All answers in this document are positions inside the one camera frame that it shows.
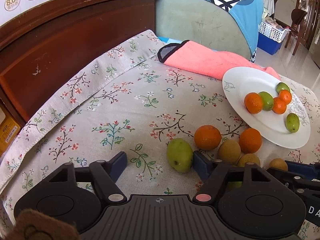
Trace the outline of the brown kiwi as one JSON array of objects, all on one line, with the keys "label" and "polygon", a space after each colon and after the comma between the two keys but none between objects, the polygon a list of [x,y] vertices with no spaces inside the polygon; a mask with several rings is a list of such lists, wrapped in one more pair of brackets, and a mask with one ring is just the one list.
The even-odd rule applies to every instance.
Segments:
[{"label": "brown kiwi", "polygon": [[283,171],[289,170],[287,163],[281,158],[276,158],[276,159],[271,160],[268,167],[269,168],[276,168],[276,169],[283,170]]},{"label": "brown kiwi", "polygon": [[236,165],[241,155],[241,148],[237,141],[228,139],[224,141],[218,149],[217,159],[225,161],[231,165]]}]

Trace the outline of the large orange top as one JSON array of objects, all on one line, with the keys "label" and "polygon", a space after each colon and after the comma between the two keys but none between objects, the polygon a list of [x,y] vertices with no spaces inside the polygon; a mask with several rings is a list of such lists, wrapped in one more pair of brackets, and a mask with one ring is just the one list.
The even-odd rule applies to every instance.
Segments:
[{"label": "large orange top", "polygon": [[212,125],[199,127],[194,134],[195,145],[204,151],[212,151],[221,142],[220,131]]}]

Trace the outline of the brown kiwi hidden small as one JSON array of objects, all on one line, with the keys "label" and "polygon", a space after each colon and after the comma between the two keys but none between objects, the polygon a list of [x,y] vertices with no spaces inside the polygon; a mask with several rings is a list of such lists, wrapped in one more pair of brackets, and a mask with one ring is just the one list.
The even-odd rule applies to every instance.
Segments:
[{"label": "brown kiwi hidden small", "polygon": [[244,154],[237,163],[238,167],[244,167],[247,163],[255,163],[260,166],[260,159],[254,153]]}]

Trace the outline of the green fruit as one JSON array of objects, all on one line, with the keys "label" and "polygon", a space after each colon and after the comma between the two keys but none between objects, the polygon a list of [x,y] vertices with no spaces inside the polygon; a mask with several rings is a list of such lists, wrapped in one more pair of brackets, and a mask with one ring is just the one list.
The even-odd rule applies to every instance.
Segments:
[{"label": "green fruit", "polygon": [[188,172],[193,164],[193,150],[181,138],[172,139],[167,146],[167,161],[177,172]]},{"label": "green fruit", "polygon": [[276,92],[279,94],[282,90],[287,90],[290,92],[289,86],[283,82],[280,82],[276,85]]},{"label": "green fruit", "polygon": [[268,92],[262,91],[259,93],[263,101],[263,110],[264,111],[271,111],[273,107],[273,97]]},{"label": "green fruit", "polygon": [[298,115],[296,115],[295,113],[288,114],[285,120],[285,126],[290,133],[298,132],[300,127],[300,120]]},{"label": "green fruit", "polygon": [[228,183],[227,189],[231,191],[233,189],[239,189],[241,186],[242,186],[242,181],[233,181]]}]

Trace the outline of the small orange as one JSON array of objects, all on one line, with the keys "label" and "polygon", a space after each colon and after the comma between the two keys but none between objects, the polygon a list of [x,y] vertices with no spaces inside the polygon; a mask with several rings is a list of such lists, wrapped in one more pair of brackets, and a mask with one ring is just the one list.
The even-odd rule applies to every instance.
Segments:
[{"label": "small orange", "polygon": [[239,145],[243,153],[255,153],[262,145],[262,137],[258,130],[248,128],[239,137]]}]

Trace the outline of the green fruit bottom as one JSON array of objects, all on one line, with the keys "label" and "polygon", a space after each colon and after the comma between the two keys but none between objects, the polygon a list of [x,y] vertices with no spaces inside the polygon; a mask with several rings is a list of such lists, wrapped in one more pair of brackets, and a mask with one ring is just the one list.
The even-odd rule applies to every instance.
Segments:
[{"label": "green fruit bottom", "polygon": [[283,82],[280,82],[276,85],[276,92],[279,94],[282,90],[287,90],[290,92],[289,86]]}]

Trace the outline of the white ceramic plate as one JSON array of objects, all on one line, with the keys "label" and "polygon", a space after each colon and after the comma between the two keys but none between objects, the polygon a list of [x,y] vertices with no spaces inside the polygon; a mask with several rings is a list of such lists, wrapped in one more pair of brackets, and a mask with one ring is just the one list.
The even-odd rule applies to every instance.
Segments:
[{"label": "white ceramic plate", "polygon": [[289,149],[306,145],[311,135],[310,120],[287,84],[248,67],[228,70],[222,82],[232,108],[265,139]]}]

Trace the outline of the floral tablecloth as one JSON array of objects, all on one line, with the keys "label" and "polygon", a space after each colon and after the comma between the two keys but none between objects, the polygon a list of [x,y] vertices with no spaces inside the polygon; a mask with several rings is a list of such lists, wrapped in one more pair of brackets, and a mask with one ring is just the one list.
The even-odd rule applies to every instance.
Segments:
[{"label": "floral tablecloth", "polygon": [[128,166],[118,186],[130,194],[189,194],[202,186],[195,171],[167,162],[167,144],[194,146],[203,125],[223,140],[248,125],[225,94],[235,85],[159,62],[163,46],[144,31],[94,59],[66,82],[22,128],[1,162],[1,235],[14,223],[16,202],[64,163],[87,167],[123,151]]}]

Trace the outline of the brown knitted sleeve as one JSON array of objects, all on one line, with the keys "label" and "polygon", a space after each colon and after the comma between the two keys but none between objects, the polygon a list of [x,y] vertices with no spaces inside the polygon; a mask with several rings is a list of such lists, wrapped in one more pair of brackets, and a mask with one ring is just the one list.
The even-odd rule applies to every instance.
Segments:
[{"label": "brown knitted sleeve", "polygon": [[80,239],[75,226],[32,209],[23,210],[4,239]]}]

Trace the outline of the yellow cardboard box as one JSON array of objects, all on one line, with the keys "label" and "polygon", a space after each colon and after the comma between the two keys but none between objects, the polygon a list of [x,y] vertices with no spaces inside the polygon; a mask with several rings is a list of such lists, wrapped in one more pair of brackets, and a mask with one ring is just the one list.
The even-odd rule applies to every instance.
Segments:
[{"label": "yellow cardboard box", "polygon": [[0,154],[7,150],[16,135],[20,131],[20,125],[9,113],[5,105],[1,102],[1,124],[0,124]]}]

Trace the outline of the houndstooth sofa cover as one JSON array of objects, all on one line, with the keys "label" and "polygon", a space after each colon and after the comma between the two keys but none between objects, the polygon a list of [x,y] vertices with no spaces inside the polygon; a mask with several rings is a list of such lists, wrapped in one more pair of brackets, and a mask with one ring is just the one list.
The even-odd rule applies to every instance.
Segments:
[{"label": "houndstooth sofa cover", "polygon": [[252,63],[255,63],[256,57],[257,57],[257,47],[255,47],[255,49],[251,51],[250,61],[251,61]]}]

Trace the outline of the pink folded towel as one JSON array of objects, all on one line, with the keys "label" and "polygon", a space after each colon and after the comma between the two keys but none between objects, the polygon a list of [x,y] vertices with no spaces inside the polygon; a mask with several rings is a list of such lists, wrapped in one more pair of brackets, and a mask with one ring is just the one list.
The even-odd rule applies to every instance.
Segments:
[{"label": "pink folded towel", "polygon": [[279,74],[271,67],[263,68],[246,58],[229,51],[214,51],[194,41],[169,43],[157,53],[158,60],[174,68],[202,74],[222,80],[225,72],[235,67],[249,67],[261,70],[279,79]]}]

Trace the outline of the blue plastic bin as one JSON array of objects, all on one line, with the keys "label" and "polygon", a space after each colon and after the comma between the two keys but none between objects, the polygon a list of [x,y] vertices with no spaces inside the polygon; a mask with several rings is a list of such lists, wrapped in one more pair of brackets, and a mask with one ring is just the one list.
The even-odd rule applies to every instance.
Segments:
[{"label": "blue plastic bin", "polygon": [[281,48],[282,42],[277,42],[262,33],[259,33],[258,36],[258,44],[257,47],[262,49],[263,51],[269,53],[270,55],[274,55]]}]

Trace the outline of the dark wooden cabinet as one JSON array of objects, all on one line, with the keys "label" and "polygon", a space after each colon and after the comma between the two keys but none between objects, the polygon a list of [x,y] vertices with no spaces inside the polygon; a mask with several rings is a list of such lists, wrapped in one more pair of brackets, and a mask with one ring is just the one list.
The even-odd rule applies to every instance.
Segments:
[{"label": "dark wooden cabinet", "polygon": [[23,126],[69,79],[156,26],[156,0],[52,0],[1,27],[1,101]]}]

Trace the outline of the white plastic basket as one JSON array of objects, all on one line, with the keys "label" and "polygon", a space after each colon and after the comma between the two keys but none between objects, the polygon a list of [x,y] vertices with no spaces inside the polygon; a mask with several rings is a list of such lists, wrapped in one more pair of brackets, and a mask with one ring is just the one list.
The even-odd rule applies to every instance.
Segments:
[{"label": "white plastic basket", "polygon": [[259,25],[259,33],[265,35],[266,37],[281,43],[283,42],[285,36],[289,32],[289,29],[284,29],[282,27],[274,27],[267,22],[261,22]]}]

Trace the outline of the dark wooden chair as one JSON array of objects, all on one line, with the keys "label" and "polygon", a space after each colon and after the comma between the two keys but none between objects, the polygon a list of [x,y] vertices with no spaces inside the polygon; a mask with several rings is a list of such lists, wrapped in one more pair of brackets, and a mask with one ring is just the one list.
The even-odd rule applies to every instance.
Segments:
[{"label": "dark wooden chair", "polygon": [[306,42],[303,40],[303,36],[304,36],[304,18],[306,17],[307,15],[307,12],[302,10],[302,9],[293,9],[292,12],[291,12],[291,20],[292,20],[292,23],[291,25],[289,26],[288,24],[278,20],[278,19],[275,19],[276,22],[281,26],[283,27],[284,29],[287,29],[289,30],[289,35],[288,35],[288,38],[287,38],[287,42],[285,43],[285,48],[287,48],[287,46],[289,45],[289,42],[290,42],[290,39],[292,36],[296,36],[297,37],[297,41],[296,41],[296,45],[295,45],[295,48],[293,50],[293,53],[292,55],[295,56],[297,50],[298,50],[298,47],[299,45],[302,43],[303,45],[306,44]]}]

